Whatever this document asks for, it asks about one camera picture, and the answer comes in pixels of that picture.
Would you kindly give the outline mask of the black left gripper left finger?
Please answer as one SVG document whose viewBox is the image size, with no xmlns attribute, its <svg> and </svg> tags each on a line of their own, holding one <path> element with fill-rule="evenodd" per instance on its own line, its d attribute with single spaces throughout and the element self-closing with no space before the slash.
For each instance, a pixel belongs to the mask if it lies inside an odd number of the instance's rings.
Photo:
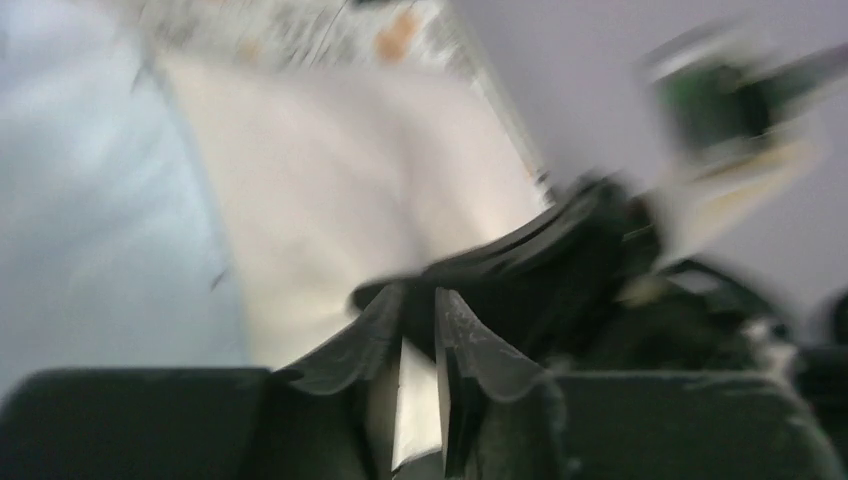
<svg viewBox="0 0 848 480">
<path fill-rule="evenodd" d="M 60 369 L 1 408 L 5 479 L 388 479 L 404 289 L 294 363 Z"/>
</svg>

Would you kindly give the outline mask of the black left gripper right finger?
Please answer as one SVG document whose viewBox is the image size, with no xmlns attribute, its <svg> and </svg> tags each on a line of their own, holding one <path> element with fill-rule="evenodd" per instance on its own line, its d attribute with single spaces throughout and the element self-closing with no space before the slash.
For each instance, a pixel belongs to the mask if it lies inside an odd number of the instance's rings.
<svg viewBox="0 0 848 480">
<path fill-rule="evenodd" d="M 448 479 L 841 479 L 790 387 L 760 373 L 553 373 L 440 290 L 436 357 Z"/>
</svg>

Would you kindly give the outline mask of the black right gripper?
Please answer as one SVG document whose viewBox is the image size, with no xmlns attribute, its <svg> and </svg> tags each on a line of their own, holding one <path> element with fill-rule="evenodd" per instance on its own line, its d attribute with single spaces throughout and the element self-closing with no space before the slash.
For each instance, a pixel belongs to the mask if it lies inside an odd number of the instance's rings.
<svg viewBox="0 0 848 480">
<path fill-rule="evenodd" d="M 483 324 L 530 358 L 582 336 L 590 311 L 648 270 L 661 243 L 644 196 L 611 177 L 584 178 L 552 207 L 488 244 L 351 293 L 364 309 L 387 285 L 406 288 L 403 337 L 436 358 L 436 291 L 454 290 Z"/>
</svg>

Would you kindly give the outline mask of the cream white pillow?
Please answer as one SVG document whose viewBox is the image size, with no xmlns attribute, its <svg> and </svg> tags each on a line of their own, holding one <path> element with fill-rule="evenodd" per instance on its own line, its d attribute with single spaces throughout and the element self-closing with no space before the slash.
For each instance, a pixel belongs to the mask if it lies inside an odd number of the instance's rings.
<svg viewBox="0 0 848 480">
<path fill-rule="evenodd" d="M 492 107 L 405 69 L 157 65 L 232 248 L 253 362 L 283 367 L 354 318 L 360 284 L 496 240 L 546 208 Z"/>
</svg>

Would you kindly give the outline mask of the light blue pillowcase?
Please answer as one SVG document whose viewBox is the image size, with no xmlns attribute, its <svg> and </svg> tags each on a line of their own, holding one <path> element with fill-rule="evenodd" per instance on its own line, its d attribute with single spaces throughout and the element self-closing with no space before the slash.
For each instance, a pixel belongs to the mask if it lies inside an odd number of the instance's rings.
<svg viewBox="0 0 848 480">
<path fill-rule="evenodd" d="M 137 33 L 1 5 L 1 388 L 59 367 L 249 361 L 223 225 Z"/>
</svg>

